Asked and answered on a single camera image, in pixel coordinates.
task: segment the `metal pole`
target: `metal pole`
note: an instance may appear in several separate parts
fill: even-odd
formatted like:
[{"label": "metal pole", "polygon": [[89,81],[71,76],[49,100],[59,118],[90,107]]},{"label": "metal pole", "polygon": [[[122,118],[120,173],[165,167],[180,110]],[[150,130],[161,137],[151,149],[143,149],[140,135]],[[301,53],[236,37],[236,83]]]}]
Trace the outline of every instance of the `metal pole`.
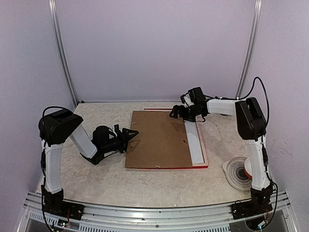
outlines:
[{"label": "metal pole", "polygon": [[59,57],[60,57],[60,60],[61,60],[64,76],[65,76],[65,79],[66,79],[66,82],[67,82],[67,85],[68,85],[68,88],[69,88],[70,96],[72,98],[74,106],[76,107],[77,104],[78,104],[78,98],[77,98],[76,91],[75,91],[75,88],[74,88],[74,85],[73,85],[73,82],[72,82],[72,79],[71,79],[66,55],[65,55],[62,40],[61,40],[61,33],[60,33],[60,26],[59,26],[58,14],[57,14],[56,0],[48,0],[48,3],[49,3],[50,15],[51,15],[51,19],[52,19],[56,44],[57,44],[57,47],[58,47],[58,53],[59,53]]},{"label": "metal pole", "polygon": [[249,39],[249,45],[247,49],[247,55],[245,59],[245,63],[243,65],[242,71],[241,71],[241,78],[239,82],[239,86],[237,89],[236,93],[236,98],[240,97],[243,92],[243,88],[246,83],[252,55],[253,55],[253,50],[254,50],[254,45],[255,45],[255,39],[257,36],[257,30],[259,26],[259,21],[260,21],[260,16],[261,16],[261,7],[262,7],[262,0],[255,0],[255,8],[254,8],[254,14],[253,14],[253,21],[252,21],[252,28],[251,28],[251,33],[250,33],[250,39]]}]

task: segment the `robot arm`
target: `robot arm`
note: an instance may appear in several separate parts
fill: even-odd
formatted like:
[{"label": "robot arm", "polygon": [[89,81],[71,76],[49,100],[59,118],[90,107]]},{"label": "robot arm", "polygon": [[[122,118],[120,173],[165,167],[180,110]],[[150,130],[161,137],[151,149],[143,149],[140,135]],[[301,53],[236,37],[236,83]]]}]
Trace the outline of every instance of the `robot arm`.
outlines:
[{"label": "robot arm", "polygon": [[202,115],[204,118],[208,114],[232,115],[237,118],[238,133],[245,141],[249,152],[245,168],[252,177],[252,200],[247,205],[240,203],[232,205],[234,219],[264,213],[266,210],[271,211],[270,196],[273,188],[267,176],[266,122],[256,98],[206,99],[201,88],[196,87],[182,95],[181,100],[184,105],[175,105],[170,117],[178,118],[179,115],[191,122],[196,121],[197,115]]},{"label": "robot arm", "polygon": [[90,140],[82,126],[83,118],[69,110],[59,110],[42,117],[39,122],[42,139],[41,168],[45,175],[42,195],[44,196],[44,211],[62,217],[79,219],[83,212],[80,204],[63,201],[63,189],[60,179],[60,161],[64,142],[68,137],[74,142],[82,157],[94,165],[99,164],[109,152],[127,150],[128,141],[139,132],[115,125],[114,130],[99,126],[93,132]]}]

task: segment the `metal frame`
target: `metal frame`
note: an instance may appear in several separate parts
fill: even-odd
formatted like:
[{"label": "metal frame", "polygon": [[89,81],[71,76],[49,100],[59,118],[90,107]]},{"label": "metal frame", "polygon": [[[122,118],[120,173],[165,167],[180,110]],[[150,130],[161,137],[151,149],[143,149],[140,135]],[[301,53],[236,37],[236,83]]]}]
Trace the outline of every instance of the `metal frame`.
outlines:
[{"label": "metal frame", "polygon": [[65,79],[66,79],[66,82],[67,82],[67,85],[68,85],[68,88],[69,88],[70,96],[72,98],[74,106],[76,107],[79,102],[78,102],[78,98],[77,98],[77,95],[76,95],[76,91],[75,91],[75,88],[74,88],[73,81],[71,79],[66,55],[65,55],[65,52],[64,52],[63,44],[62,44],[60,26],[59,26],[58,14],[57,14],[56,0],[48,0],[48,3],[49,3],[50,15],[51,15],[51,19],[52,19],[56,44],[57,44],[57,47],[58,47],[58,52],[59,52],[59,57],[60,57],[60,60],[61,60],[63,72],[64,72]]},{"label": "metal frame", "polygon": [[260,22],[260,16],[261,16],[261,8],[262,8],[262,0],[255,0],[255,8],[254,8],[254,14],[253,14],[253,21],[252,21],[252,28],[251,28],[251,33],[250,33],[250,39],[249,39],[249,45],[247,49],[247,55],[245,59],[245,63],[243,65],[242,71],[241,71],[241,78],[239,82],[239,86],[237,89],[236,93],[236,98],[240,97],[243,88],[246,83],[252,55],[253,55],[253,50],[254,50],[254,45],[255,45],[255,39],[257,35],[257,30],[259,27],[259,22]]},{"label": "metal frame", "polygon": [[[273,206],[275,200],[276,195],[273,194]],[[85,206],[82,220],[70,220],[71,228],[67,228],[68,231],[77,232],[228,232],[231,223],[244,220],[233,220],[230,208],[232,203],[183,208],[131,208],[67,201]],[[24,232],[29,219],[43,222],[41,208],[41,195],[30,192],[15,231]],[[297,232],[294,213],[285,191],[278,194],[277,210],[283,210],[289,231]],[[49,223],[56,224],[59,219],[65,219],[48,213],[45,215]]]}]

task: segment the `white wall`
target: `white wall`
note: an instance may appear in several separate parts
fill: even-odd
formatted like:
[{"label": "white wall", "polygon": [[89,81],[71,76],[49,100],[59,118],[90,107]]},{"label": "white wall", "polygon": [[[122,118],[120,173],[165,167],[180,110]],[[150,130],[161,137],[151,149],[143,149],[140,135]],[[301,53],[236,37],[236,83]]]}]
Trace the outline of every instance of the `white wall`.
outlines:
[{"label": "white wall", "polygon": [[234,97],[254,0],[57,1],[83,101],[179,100],[192,87]]},{"label": "white wall", "polygon": [[0,231],[10,232],[41,177],[42,111],[73,104],[46,0],[1,1],[0,35]]},{"label": "white wall", "polygon": [[[302,231],[309,231],[309,1],[263,0],[246,94],[253,78],[265,82],[270,101],[270,168],[286,189]],[[255,96],[263,104],[259,84]]]}]

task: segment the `marble-patterned tabletop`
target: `marble-patterned tabletop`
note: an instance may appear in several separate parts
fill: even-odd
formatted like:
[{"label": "marble-patterned tabletop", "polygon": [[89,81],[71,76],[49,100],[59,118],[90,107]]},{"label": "marble-patterned tabletop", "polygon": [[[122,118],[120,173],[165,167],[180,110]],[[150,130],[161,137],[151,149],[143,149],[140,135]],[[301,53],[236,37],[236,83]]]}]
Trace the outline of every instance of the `marble-patterned tabletop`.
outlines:
[{"label": "marble-patterned tabletop", "polygon": [[[174,102],[83,103],[82,116],[90,137],[97,126],[130,128],[133,110],[171,108]],[[192,170],[132,170],[126,155],[117,153],[97,166],[86,161],[68,139],[62,150],[61,182],[66,199],[128,207],[183,207],[232,202],[250,198],[229,185],[222,164],[248,156],[234,116],[208,115],[201,126],[209,168]]]}]

